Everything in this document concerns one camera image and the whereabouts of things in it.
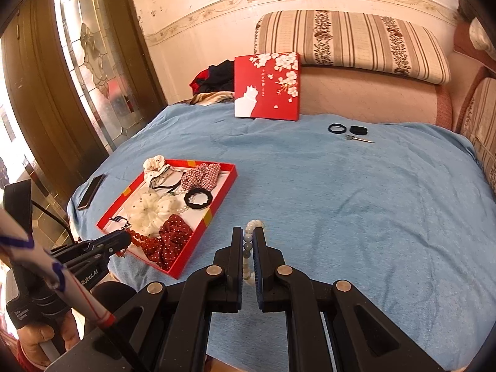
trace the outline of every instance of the white beaded bracelet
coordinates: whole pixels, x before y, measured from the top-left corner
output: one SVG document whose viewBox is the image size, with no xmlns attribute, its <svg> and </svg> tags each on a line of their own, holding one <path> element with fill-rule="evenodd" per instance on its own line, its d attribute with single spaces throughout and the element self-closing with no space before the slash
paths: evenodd
<svg viewBox="0 0 496 372">
<path fill-rule="evenodd" d="M 250 265 L 248 259 L 251 257 L 251 249 L 253 248 L 253 231 L 255 228 L 264 228 L 264 223 L 259 219 L 252 219 L 247 223 L 245 228 L 245 236 L 243 240 L 245 244 L 243 245 L 243 279 L 247 284 L 255 285 L 255 273 L 250 271 Z"/>
</svg>

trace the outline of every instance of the human hand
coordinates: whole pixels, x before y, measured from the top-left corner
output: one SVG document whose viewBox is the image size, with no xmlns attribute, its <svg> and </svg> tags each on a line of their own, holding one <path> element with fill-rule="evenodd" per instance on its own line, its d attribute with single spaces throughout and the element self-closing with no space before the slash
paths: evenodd
<svg viewBox="0 0 496 372">
<path fill-rule="evenodd" d="M 48 366 L 50 360 L 40 347 L 40 343 L 51 340 L 55 333 L 46 324 L 28 324 L 17 331 L 24 355 L 34 365 Z M 78 326 L 72 312 L 67 312 L 60 326 L 60 335 L 69 351 L 79 342 Z"/>
</svg>

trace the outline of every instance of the blue bed sheet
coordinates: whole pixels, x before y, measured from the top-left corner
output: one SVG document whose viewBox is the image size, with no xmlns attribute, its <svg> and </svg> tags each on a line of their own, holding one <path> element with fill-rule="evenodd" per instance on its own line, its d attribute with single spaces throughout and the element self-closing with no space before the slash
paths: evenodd
<svg viewBox="0 0 496 372">
<path fill-rule="evenodd" d="M 300 121 L 234 118 L 232 104 L 174 105 L 122 144 L 84 211 L 83 239 L 141 172 L 169 158 L 231 162 L 239 176 L 180 280 L 211 264 L 234 226 L 262 219 L 270 246 L 309 277 L 347 279 L 445 369 L 470 362 L 496 319 L 496 204 L 464 137 L 419 123 L 364 124 L 340 116 Z M 331 123 L 368 127 L 375 144 L 345 140 Z M 177 282 L 132 256 L 110 269 L 142 288 Z M 288 369 L 284 314 L 262 314 L 244 284 L 242 311 L 214 314 L 208 354 L 246 371 Z"/>
</svg>

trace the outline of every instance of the black smartphone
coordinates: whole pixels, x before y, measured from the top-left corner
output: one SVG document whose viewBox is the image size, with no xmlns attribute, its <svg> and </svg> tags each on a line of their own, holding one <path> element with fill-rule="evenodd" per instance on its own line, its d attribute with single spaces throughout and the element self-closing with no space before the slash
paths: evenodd
<svg viewBox="0 0 496 372">
<path fill-rule="evenodd" d="M 90 186 L 88 186 L 88 189 L 84 192 L 83 198 L 79 202 L 79 205 L 77 207 L 78 210 L 83 210 L 90 206 L 91 200 L 93 199 L 93 197 L 95 197 L 95 193 L 100 187 L 100 184 L 102 184 L 104 178 L 105 175 L 98 175 L 93 178 Z"/>
</svg>

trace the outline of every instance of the silver screw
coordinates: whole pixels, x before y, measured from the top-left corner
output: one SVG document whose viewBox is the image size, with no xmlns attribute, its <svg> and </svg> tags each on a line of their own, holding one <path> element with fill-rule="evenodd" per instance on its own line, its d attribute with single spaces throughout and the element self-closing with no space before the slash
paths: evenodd
<svg viewBox="0 0 496 372">
<path fill-rule="evenodd" d="M 162 292 L 163 287 L 161 283 L 151 283 L 146 287 L 146 290 L 149 294 L 159 294 Z"/>
<path fill-rule="evenodd" d="M 222 267 L 220 266 L 212 265 L 207 267 L 208 275 L 219 275 L 220 273 L 222 273 Z"/>
<path fill-rule="evenodd" d="M 341 280 L 336 283 L 336 288 L 341 292 L 348 292 L 351 289 L 351 284 L 346 280 Z"/>
<path fill-rule="evenodd" d="M 290 275 L 293 269 L 289 266 L 279 266 L 277 267 L 277 272 L 281 275 Z"/>
</svg>

